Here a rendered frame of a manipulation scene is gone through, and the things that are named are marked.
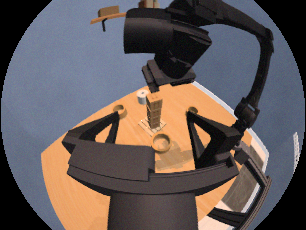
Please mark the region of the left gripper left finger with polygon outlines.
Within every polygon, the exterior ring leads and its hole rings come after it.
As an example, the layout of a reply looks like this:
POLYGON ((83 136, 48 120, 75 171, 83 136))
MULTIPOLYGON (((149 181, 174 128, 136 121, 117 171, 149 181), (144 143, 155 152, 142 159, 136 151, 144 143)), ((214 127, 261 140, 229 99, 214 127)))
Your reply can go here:
POLYGON ((94 141, 96 142, 96 136, 107 128, 110 124, 111 128, 109 134, 104 143, 115 143, 118 127, 119 127, 119 113, 115 111, 109 115, 106 115, 97 120, 91 121, 89 123, 83 124, 76 128, 73 128, 67 132, 65 136, 75 137, 81 140, 94 141))

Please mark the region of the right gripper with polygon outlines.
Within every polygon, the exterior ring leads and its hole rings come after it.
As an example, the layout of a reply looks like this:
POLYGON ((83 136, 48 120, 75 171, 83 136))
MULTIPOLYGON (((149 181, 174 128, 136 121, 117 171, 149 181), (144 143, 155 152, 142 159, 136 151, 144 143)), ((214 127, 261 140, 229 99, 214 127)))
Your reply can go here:
POLYGON ((196 74, 192 69, 194 64, 176 59, 169 50, 161 70, 158 68, 155 60, 152 59, 148 60, 147 65, 142 67, 142 73, 150 92, 155 93, 159 92, 159 87, 163 85, 170 84, 174 87, 193 83, 196 78, 196 74))

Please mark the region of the small wooden pallet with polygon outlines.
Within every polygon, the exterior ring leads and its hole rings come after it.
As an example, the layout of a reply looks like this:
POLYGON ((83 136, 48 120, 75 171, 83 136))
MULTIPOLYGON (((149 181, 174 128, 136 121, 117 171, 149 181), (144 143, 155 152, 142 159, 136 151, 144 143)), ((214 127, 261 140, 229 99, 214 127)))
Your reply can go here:
POLYGON ((157 133, 163 126, 166 125, 166 122, 164 122, 162 119, 160 119, 160 127, 157 127, 157 128, 154 128, 154 129, 150 129, 150 126, 148 124, 148 120, 147 120, 147 116, 142 119, 140 122, 139 122, 139 125, 152 137, 155 133, 157 133), (144 124, 147 126, 145 126, 144 124), (149 130, 149 129, 150 130, 149 130))

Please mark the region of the grey cylinder with pale top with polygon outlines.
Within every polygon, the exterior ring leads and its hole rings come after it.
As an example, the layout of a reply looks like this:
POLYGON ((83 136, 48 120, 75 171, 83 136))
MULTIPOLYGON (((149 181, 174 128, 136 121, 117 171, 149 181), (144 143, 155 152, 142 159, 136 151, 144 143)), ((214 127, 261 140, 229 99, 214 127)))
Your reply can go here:
POLYGON ((138 103, 139 104, 146 104, 146 95, 149 94, 149 92, 145 89, 139 90, 137 92, 137 98, 138 98, 138 103))

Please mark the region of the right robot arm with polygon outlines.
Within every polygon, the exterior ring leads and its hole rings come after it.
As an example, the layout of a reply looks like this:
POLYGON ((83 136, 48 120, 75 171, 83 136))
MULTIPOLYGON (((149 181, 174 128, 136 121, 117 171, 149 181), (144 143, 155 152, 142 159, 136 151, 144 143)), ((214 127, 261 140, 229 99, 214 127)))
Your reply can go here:
POLYGON ((194 64, 212 44, 209 32, 200 26, 212 24, 245 29, 254 33, 260 43, 260 59, 253 86, 234 111, 238 120, 232 124, 232 128, 241 134, 236 143, 239 146, 245 130, 252 127, 260 112, 257 107, 267 79, 270 58, 274 53, 271 42, 274 37, 270 29, 222 0, 174 0, 165 9, 132 8, 126 12, 124 53, 155 53, 154 60, 160 70, 169 50, 176 59, 194 64))

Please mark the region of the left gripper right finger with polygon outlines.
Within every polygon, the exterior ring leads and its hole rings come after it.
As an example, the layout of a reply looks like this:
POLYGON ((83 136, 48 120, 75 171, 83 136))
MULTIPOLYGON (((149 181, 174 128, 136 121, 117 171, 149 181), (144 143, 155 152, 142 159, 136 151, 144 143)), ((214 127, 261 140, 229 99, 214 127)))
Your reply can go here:
POLYGON ((241 137, 239 131, 214 120, 188 111, 187 126, 190 136, 195 169, 204 168, 214 156, 230 152, 241 137), (210 135, 205 148, 198 136, 194 123, 210 135))

